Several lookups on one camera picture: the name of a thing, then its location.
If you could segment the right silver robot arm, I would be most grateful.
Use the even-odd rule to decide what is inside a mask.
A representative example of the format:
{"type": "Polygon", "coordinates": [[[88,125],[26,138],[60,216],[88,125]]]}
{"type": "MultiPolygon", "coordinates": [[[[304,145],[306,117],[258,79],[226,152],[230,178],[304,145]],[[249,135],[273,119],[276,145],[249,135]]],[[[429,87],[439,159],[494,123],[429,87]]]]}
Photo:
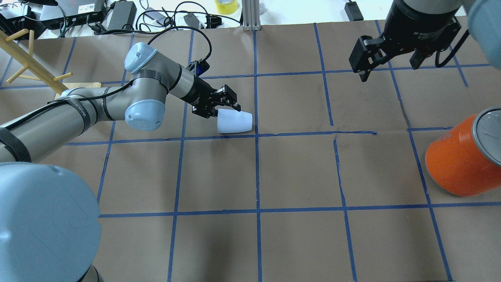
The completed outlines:
{"type": "Polygon", "coordinates": [[[394,0],[382,34],[373,38],[361,36],[349,56],[354,73],[366,82],[370,72],[396,56],[412,53],[414,70],[435,55],[435,66],[442,68],[456,55],[471,36],[480,45],[487,62],[494,68],[501,65],[501,4],[499,0],[394,0]],[[468,17],[467,30],[451,53],[440,61],[461,29],[456,19],[463,7],[468,17]]]}

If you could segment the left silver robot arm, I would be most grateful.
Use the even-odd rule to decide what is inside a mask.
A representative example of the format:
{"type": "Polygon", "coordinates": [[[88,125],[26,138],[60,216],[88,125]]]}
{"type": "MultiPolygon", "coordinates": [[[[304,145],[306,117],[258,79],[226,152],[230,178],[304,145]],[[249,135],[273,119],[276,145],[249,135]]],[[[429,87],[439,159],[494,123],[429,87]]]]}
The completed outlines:
{"type": "Polygon", "coordinates": [[[240,111],[227,85],[200,78],[206,67],[172,61],[150,43],[136,43],[122,87],[73,88],[44,107],[1,126],[1,281],[101,281],[93,266],[102,227],[92,189],[77,174],[40,160],[97,123],[124,120],[136,130],[157,130],[170,94],[193,114],[217,117],[217,107],[240,111]]]}

